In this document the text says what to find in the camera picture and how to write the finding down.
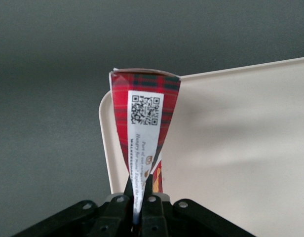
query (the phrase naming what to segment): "white label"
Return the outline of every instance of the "white label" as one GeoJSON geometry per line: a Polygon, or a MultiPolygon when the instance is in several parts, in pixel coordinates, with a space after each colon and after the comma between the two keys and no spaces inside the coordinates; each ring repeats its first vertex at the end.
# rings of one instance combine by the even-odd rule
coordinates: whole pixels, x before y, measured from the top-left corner
{"type": "Polygon", "coordinates": [[[133,223],[139,223],[146,180],[161,127],[164,94],[128,91],[128,164],[133,188],[133,223]]]}

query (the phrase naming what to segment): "screw hole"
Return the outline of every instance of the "screw hole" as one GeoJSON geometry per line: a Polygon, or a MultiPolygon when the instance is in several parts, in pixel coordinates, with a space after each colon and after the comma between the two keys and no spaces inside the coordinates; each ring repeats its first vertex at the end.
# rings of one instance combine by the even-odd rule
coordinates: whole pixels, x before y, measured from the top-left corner
{"type": "Polygon", "coordinates": [[[87,210],[87,209],[90,209],[92,207],[92,204],[86,204],[83,206],[83,210],[87,210]]]}
{"type": "Polygon", "coordinates": [[[101,232],[105,232],[108,229],[108,226],[102,226],[101,227],[101,232]]]}
{"type": "Polygon", "coordinates": [[[151,197],[148,198],[148,201],[149,202],[154,202],[154,201],[156,201],[156,197],[151,196],[151,197]]]}
{"type": "Polygon", "coordinates": [[[123,201],[124,201],[123,196],[117,198],[117,202],[123,202],[123,201]]]}
{"type": "Polygon", "coordinates": [[[188,203],[185,202],[185,201],[181,201],[181,202],[178,204],[178,206],[180,206],[181,208],[186,208],[186,207],[188,207],[188,203]]]}

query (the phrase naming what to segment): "orange graphic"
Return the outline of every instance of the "orange graphic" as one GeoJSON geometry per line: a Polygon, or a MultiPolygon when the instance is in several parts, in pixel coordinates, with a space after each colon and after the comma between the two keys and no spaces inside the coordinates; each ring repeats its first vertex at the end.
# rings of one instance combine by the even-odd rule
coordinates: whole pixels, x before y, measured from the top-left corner
{"type": "Polygon", "coordinates": [[[146,164],[151,164],[152,160],[153,160],[153,157],[152,156],[148,156],[147,159],[146,159],[146,164]]]}
{"type": "Polygon", "coordinates": [[[161,169],[157,168],[157,170],[156,170],[156,180],[153,183],[153,192],[154,193],[159,193],[160,192],[159,188],[158,188],[158,178],[159,178],[160,173],[161,173],[161,169]]]}

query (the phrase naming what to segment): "qr code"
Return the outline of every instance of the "qr code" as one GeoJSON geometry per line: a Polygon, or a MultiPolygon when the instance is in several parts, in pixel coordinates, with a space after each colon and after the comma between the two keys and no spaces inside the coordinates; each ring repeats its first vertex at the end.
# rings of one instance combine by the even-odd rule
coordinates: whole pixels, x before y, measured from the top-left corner
{"type": "Polygon", "coordinates": [[[157,125],[159,114],[159,97],[133,95],[131,100],[131,123],[157,125]]]}

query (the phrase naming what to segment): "beige tray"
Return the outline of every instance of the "beige tray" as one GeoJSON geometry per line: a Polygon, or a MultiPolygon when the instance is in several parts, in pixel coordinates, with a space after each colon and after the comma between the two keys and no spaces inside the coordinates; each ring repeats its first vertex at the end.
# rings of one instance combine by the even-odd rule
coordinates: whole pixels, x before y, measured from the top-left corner
{"type": "MultiPolygon", "coordinates": [[[[99,116],[112,193],[128,173],[110,93],[99,116]]],[[[260,237],[304,237],[304,58],[182,77],[163,190],[260,237]]]]}

